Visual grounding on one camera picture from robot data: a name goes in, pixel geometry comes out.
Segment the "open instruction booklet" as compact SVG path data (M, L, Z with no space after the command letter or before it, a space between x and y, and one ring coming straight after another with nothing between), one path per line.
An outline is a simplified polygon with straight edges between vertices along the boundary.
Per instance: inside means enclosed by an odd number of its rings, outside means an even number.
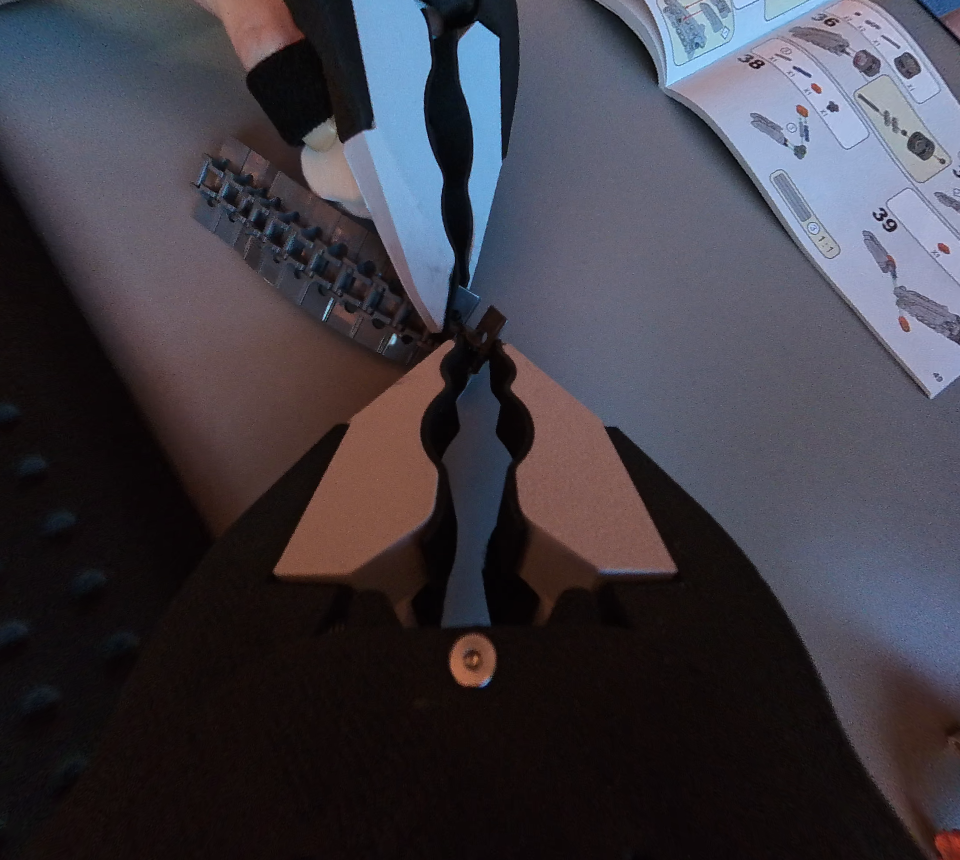
M868 0L596 0L929 397L959 374L958 103Z

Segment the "small black track link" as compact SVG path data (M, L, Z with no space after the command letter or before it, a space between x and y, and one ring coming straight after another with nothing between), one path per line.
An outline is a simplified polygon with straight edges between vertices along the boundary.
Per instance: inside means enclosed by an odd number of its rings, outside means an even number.
M478 374L489 360L507 322L507 318L490 305L476 326L462 325L457 344L464 351L464 362L471 374Z

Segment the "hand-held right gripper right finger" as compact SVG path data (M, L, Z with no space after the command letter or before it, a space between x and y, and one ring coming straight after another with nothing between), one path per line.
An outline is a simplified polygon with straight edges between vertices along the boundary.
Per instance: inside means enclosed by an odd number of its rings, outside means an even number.
M542 623L566 590L674 576L603 422L512 345L489 365L511 460L486 548L490 622Z

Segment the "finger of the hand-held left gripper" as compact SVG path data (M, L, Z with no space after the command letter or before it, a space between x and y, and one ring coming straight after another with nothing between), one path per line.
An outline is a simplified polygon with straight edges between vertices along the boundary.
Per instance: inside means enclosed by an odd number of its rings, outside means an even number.
M502 154L500 41L482 24L448 29L452 152L446 165L446 229L458 284L469 287L486 232Z
M346 161L408 296L439 331L454 257L426 131L426 18L417 0L352 1L374 124L344 143Z

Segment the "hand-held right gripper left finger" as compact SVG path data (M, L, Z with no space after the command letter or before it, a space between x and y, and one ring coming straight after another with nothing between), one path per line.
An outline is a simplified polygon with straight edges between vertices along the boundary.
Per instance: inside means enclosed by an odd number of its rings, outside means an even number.
M429 404L445 387L440 345L348 424L273 574L385 593L404 626L426 583L417 545L434 513L438 473L423 446Z

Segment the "black perforated panel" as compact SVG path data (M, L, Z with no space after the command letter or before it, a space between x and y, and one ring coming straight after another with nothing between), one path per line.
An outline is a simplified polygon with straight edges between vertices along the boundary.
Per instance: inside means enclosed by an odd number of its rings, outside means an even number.
M89 765L210 543L59 274L2 182L2 858Z

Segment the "grey desk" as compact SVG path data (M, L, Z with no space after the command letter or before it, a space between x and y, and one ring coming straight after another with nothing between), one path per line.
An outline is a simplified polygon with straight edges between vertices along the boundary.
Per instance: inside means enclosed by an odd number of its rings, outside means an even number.
M517 0L475 283L507 339L716 518L922 838L958 827L958 385L928 399L592 0ZM397 371L191 216L202 153L297 159L188 0L2 8L2 160L211 530Z

